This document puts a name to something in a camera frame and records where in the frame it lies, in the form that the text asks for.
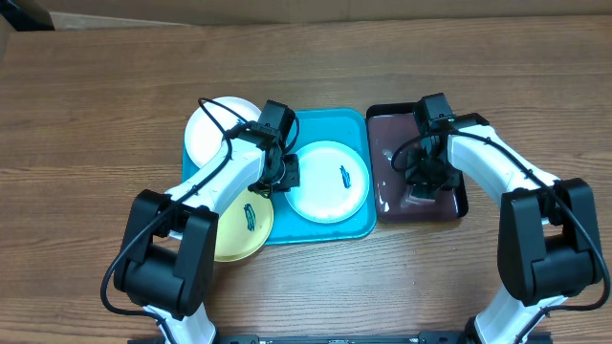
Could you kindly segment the green sponge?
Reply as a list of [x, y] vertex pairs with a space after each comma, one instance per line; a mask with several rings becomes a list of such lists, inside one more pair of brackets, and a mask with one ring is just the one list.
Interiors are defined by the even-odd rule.
[[435, 189], [426, 185], [413, 185], [410, 191], [410, 197], [422, 200], [423, 202], [433, 202], [436, 198]]

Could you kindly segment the light blue plate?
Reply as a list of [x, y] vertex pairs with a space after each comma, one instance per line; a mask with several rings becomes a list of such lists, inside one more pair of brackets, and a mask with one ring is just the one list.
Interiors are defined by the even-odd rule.
[[286, 200], [298, 215], [333, 224], [355, 215], [365, 204], [370, 173], [354, 149], [323, 140], [299, 148], [296, 155], [299, 186], [286, 193]]

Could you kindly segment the yellow plate with stain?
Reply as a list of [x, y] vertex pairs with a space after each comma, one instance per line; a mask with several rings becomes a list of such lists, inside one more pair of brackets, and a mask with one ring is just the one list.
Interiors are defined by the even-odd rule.
[[230, 263], [253, 255], [266, 243], [272, 227], [272, 202], [245, 189], [219, 219], [214, 261]]

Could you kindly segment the white plate with stain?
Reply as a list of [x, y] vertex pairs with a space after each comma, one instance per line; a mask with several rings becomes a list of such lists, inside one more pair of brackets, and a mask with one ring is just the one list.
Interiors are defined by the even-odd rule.
[[[229, 130], [239, 122], [258, 121], [261, 110], [253, 103], [240, 97], [218, 97], [214, 101], [227, 106], [241, 116], [231, 113], [210, 102], [205, 107], [221, 124], [224, 130]], [[206, 113], [198, 108], [190, 117], [185, 130], [185, 149], [191, 161], [198, 167], [203, 167], [220, 150], [222, 133]]]

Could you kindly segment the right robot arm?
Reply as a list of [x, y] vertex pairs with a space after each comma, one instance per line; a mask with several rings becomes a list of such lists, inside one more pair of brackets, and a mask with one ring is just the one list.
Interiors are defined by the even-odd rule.
[[611, 295], [594, 195], [520, 156], [482, 116], [456, 116], [443, 94], [411, 104], [418, 135], [403, 143], [407, 184], [418, 197], [472, 178], [498, 205], [501, 287], [472, 317], [463, 343], [525, 343], [551, 312], [591, 312]]

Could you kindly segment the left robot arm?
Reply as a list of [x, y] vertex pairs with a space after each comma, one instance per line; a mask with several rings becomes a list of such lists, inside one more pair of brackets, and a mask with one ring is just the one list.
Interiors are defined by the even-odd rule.
[[205, 299], [212, 280], [218, 222], [237, 196], [264, 197], [299, 185], [295, 112], [268, 100], [257, 120], [239, 116], [225, 129], [220, 150], [191, 178], [133, 201], [120, 252], [100, 285], [107, 311], [154, 319], [157, 343], [218, 343]]

